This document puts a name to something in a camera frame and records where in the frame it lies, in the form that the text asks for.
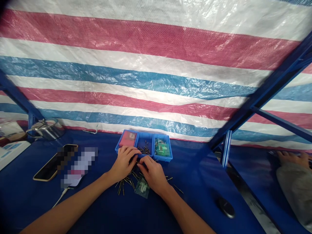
person's hand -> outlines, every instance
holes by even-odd
[[[144,158],[141,158],[140,163],[137,164],[137,166],[140,168],[147,183],[154,192],[162,196],[168,190],[170,185],[165,177],[162,166],[155,162],[150,156],[147,155]]]
[[[132,159],[131,163],[129,163],[130,159],[135,154],[141,154],[141,152],[133,147],[133,146],[122,146],[118,150],[117,159],[112,166],[112,168],[107,172],[109,174],[109,178],[113,181],[113,183],[117,183],[124,179],[129,173],[132,171],[132,168],[136,164],[137,155]]]
[[[283,152],[277,151],[277,154],[279,155],[279,160],[280,160],[281,165],[291,162],[291,163],[301,165],[306,169],[310,169],[309,155],[305,152],[301,152],[300,157],[298,157],[294,153],[286,152],[286,151],[283,151]]]

stainless steel pot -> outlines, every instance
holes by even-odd
[[[30,131],[37,132],[40,136],[31,135]],[[65,130],[58,122],[58,119],[42,119],[38,123],[35,123],[31,129],[26,131],[28,135],[34,138],[45,138],[47,140],[55,140],[64,135]]]

blue stripe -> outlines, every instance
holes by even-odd
[[[312,0],[280,0],[280,1],[288,2],[288,3],[294,4],[294,5],[303,5],[303,6],[307,6],[307,7],[312,6]]]
[[[9,104],[9,103],[0,103],[0,111],[19,113],[19,114],[27,114],[18,105],[16,105],[16,104]]]
[[[22,113],[22,110],[18,105],[1,103],[0,110],[5,112],[15,112]],[[39,109],[39,111],[46,118],[61,118],[69,119],[74,121],[85,121],[88,123],[106,123],[106,124],[121,124],[121,125],[131,125],[138,127],[145,127],[151,129],[161,129],[167,132],[183,134],[188,136],[196,137],[212,137],[214,136],[218,128],[206,128],[194,126],[186,123],[179,123],[175,121],[161,120],[149,117],[140,116],[124,116],[108,113],[98,113],[98,112],[81,112],[81,111],[59,111],[51,109]],[[266,140],[275,141],[295,141],[310,144],[309,141],[303,138],[292,135],[292,136],[277,136],[264,133],[256,133],[252,131],[237,130],[232,139],[240,141],[251,141],[251,142],[261,142]]]
[[[283,88],[277,95],[273,97],[273,99],[311,102],[312,84]]]
[[[213,100],[248,97],[257,88],[154,72],[130,71],[79,63],[0,56],[7,75],[91,81]],[[283,89],[274,99],[312,101],[310,86]]]

plastic storage compartment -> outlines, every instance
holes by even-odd
[[[161,139],[164,143],[168,144],[169,146],[169,151],[170,151],[170,155],[169,156],[161,156],[161,155],[157,155],[155,152],[155,139]],[[172,150],[171,150],[171,144],[170,144],[170,138],[168,135],[163,135],[163,134],[154,134],[153,136],[153,159],[155,160],[160,160],[160,161],[165,161],[165,162],[170,162],[173,159],[172,156]]]
[[[116,148],[115,148],[115,151],[116,151],[117,154],[118,154],[118,149],[121,147],[121,146],[119,146],[119,144],[120,144],[120,142],[122,141],[123,136],[125,135],[125,132],[131,132],[131,133],[136,134],[134,143],[133,143],[133,145],[131,145],[131,146],[135,146],[135,145],[136,145],[137,137],[138,137],[138,135],[139,135],[139,132],[131,131],[131,130],[124,130],[123,133],[122,133],[122,135],[121,135],[121,137],[120,137],[120,139],[119,139],[119,141],[118,141],[118,143],[117,143],[117,146],[116,146]]]
[[[150,150],[150,154],[139,154],[139,158],[143,158],[146,155],[149,155],[150,157],[153,157],[154,154],[154,144],[153,144],[153,134],[151,133],[141,133],[139,132],[137,141],[136,141],[136,147],[140,147],[144,149],[144,147],[147,145],[147,148]]]

white stripe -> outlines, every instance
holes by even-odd
[[[64,126],[72,126],[72,127],[84,127],[87,129],[98,129],[98,130],[104,130],[104,131],[111,131],[111,132],[119,132],[122,133],[124,129],[128,130],[134,130],[134,131],[140,131],[140,132],[149,132],[149,133],[159,133],[159,134],[166,134],[170,138],[175,139],[183,139],[183,140],[189,140],[189,141],[200,141],[200,142],[207,142],[212,137],[199,137],[199,136],[187,136],[172,132],[166,132],[161,129],[150,129],[150,128],[144,128],[144,127],[137,127],[137,126],[131,126],[131,125],[121,125],[121,124],[108,124],[108,123],[88,123],[84,121],[74,121],[74,120],[67,120],[67,119],[59,119],[60,123]]]
[[[16,103],[10,97],[5,95],[0,95],[0,103],[8,103],[16,105]]]
[[[20,114],[20,113],[13,113],[13,112],[0,111],[0,118],[10,118],[14,121],[17,121],[17,120],[27,120],[28,121],[28,115],[27,114]]]
[[[265,111],[312,114],[311,102],[271,99],[262,107]]]
[[[186,105],[191,103],[200,103],[204,105],[239,108],[241,104],[246,100],[245,97],[229,97],[215,100],[203,100],[199,98],[180,96],[176,94],[163,93],[146,89],[130,88],[113,84],[101,84],[90,81],[57,80],[11,75],[9,75],[8,78],[10,78],[14,82],[14,84],[19,87],[83,92],[101,92],[123,95],[126,97],[147,101],[154,101],[168,105]]]
[[[221,67],[154,55],[92,50],[9,38],[0,38],[0,42],[0,56],[155,72],[250,87],[259,87],[271,73],[271,71]],[[309,83],[312,83],[312,74],[301,73],[286,87]]]
[[[305,144],[295,141],[275,141],[275,140],[267,140],[261,142],[250,142],[250,141],[238,141],[233,140],[231,141],[232,145],[260,145],[260,146],[270,146],[270,147],[283,147],[286,149],[294,149],[294,150],[311,150],[312,144]]]
[[[124,116],[142,116],[147,118],[155,118],[161,120],[175,121],[184,124],[191,124],[194,126],[206,127],[206,128],[221,128],[226,121],[212,120],[208,118],[202,118],[197,116],[170,113],[170,112],[156,112],[144,109],[99,105],[99,104],[86,104],[86,103],[64,103],[64,102],[44,102],[44,101],[32,101],[34,106],[39,109],[51,109],[58,111],[81,111],[81,112],[99,112],[109,113]],[[275,124],[263,124],[246,122],[240,130],[253,131],[257,133],[271,134],[277,136],[291,136],[292,132]]]
[[[271,0],[11,1],[9,8],[118,20],[172,24],[224,33],[303,40],[312,29],[311,8]]]
[[[99,112],[109,113],[124,116],[142,116],[147,118],[162,119],[168,121],[176,121],[184,124],[191,124],[195,126],[207,128],[220,128],[226,121],[212,120],[203,117],[170,113],[170,112],[156,112],[145,109],[119,107],[99,104],[86,104],[86,103],[67,103],[67,102],[44,102],[32,101],[34,106],[39,109],[51,109],[58,111],[82,111],[82,112]]]
[[[120,85],[101,84],[89,81],[71,81],[71,80],[56,80],[38,77],[24,76],[8,76],[16,86],[25,88],[38,89],[55,89],[69,91],[87,91],[87,92],[102,92],[126,97],[154,101],[168,105],[186,105],[190,103],[200,103],[204,105],[213,105],[220,107],[240,108],[247,100],[245,97],[229,97],[215,100],[203,100],[193,97],[180,96],[170,93],[162,93],[157,91],[136,89]],[[286,113],[307,113],[312,114],[312,109],[309,107],[309,102],[289,101],[271,99],[263,110],[280,111]]]

